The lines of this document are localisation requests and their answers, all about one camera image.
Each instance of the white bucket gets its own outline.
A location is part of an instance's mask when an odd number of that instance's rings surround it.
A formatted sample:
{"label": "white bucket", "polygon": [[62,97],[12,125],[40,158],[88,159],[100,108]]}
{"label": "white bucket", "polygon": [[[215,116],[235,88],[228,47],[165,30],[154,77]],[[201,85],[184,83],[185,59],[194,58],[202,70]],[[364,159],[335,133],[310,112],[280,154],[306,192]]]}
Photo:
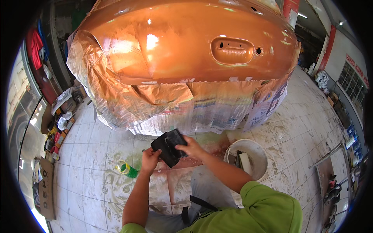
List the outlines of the white bucket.
{"label": "white bucket", "polygon": [[225,152],[224,161],[228,162],[229,154],[236,156],[237,151],[247,153],[250,160],[251,169],[253,170],[253,174],[251,175],[252,178],[254,180],[262,178],[266,173],[268,166],[267,155],[263,147],[250,139],[237,140],[228,147],[227,151]]}

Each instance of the white plastic bag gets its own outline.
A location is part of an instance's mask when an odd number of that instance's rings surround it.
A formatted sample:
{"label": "white plastic bag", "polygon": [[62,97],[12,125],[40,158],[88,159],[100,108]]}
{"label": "white plastic bag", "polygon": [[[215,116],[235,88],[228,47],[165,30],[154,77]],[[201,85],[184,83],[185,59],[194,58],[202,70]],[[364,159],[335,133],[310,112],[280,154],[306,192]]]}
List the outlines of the white plastic bag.
{"label": "white plastic bag", "polygon": [[67,125],[68,125],[67,121],[70,120],[71,116],[72,116],[71,112],[67,112],[64,115],[62,115],[61,118],[58,120],[57,127],[60,130],[67,129]]}
{"label": "white plastic bag", "polygon": [[319,85],[320,89],[323,89],[323,88],[327,87],[326,84],[327,84],[328,80],[329,80],[329,76],[328,76],[328,74],[325,71],[320,70],[316,74],[315,81]]}
{"label": "white plastic bag", "polygon": [[310,68],[308,69],[308,76],[311,76],[312,72],[313,72],[313,69],[315,69],[315,63],[312,63],[312,65],[310,66]]}
{"label": "white plastic bag", "polygon": [[67,121],[61,117],[59,120],[58,120],[58,123],[57,123],[57,127],[60,129],[60,130],[65,130],[67,129]]}
{"label": "white plastic bag", "polygon": [[44,68],[44,73],[47,75],[47,78],[48,78],[48,79],[51,79],[51,78],[52,78],[52,73],[50,72],[50,70],[49,70],[49,68],[47,67],[47,65],[44,64],[43,68]]}

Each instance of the ceiling light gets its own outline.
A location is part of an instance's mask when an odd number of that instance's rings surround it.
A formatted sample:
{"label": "ceiling light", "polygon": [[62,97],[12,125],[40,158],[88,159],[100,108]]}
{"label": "ceiling light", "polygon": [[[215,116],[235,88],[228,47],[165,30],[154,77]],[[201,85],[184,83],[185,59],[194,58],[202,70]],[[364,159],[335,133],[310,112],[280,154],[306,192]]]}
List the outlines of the ceiling light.
{"label": "ceiling light", "polygon": [[305,15],[303,15],[301,13],[298,13],[298,15],[307,18],[307,16],[305,16]]}

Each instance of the man's right hand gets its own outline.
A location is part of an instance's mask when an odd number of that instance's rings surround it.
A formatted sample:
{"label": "man's right hand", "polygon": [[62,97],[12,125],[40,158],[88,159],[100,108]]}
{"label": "man's right hand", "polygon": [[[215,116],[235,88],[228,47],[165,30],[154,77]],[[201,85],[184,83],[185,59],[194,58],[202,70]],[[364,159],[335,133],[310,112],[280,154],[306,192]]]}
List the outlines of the man's right hand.
{"label": "man's right hand", "polygon": [[176,145],[175,149],[184,151],[188,156],[203,160],[206,156],[209,156],[209,153],[207,153],[202,147],[191,137],[183,135],[183,138],[188,143],[188,145]]}

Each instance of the green bottle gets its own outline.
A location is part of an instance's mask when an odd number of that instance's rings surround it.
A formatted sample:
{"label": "green bottle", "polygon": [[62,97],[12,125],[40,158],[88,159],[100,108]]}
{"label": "green bottle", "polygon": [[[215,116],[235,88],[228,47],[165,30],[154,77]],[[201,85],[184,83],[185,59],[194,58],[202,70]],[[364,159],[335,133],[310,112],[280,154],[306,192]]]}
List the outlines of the green bottle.
{"label": "green bottle", "polygon": [[128,176],[129,178],[136,178],[137,171],[128,163],[124,162],[123,160],[119,160],[117,164],[115,165],[115,168],[122,174]]}

